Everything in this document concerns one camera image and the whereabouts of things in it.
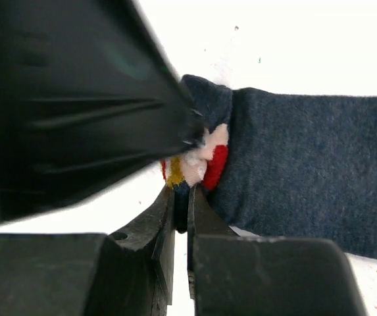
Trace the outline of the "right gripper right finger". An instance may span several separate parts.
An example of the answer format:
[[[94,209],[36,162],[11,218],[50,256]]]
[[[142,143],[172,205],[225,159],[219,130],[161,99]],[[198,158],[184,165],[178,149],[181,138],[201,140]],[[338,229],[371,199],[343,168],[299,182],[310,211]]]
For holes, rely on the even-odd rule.
[[[242,237],[189,193],[188,270],[197,315],[365,315],[351,266],[335,243]]]

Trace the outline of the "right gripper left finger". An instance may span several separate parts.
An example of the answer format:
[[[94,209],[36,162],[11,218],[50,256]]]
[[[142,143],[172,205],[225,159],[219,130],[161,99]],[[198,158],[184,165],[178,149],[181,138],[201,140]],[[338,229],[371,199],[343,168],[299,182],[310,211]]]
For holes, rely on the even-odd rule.
[[[112,234],[0,234],[0,315],[165,315],[174,194]]]

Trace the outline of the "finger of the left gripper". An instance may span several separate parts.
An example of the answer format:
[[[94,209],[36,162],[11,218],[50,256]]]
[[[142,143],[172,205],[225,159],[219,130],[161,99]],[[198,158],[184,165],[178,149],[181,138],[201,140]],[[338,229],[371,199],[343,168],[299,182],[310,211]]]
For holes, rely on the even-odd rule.
[[[78,203],[202,138],[133,1],[0,1],[0,223]]]

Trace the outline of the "navy snowman sock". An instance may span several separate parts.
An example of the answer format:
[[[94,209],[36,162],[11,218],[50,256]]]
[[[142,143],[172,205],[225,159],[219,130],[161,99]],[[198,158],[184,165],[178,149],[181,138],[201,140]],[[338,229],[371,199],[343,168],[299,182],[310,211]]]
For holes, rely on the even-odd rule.
[[[205,146],[162,163],[178,232],[200,184],[229,226],[377,259],[377,97],[233,90],[190,74],[181,84],[205,119]]]

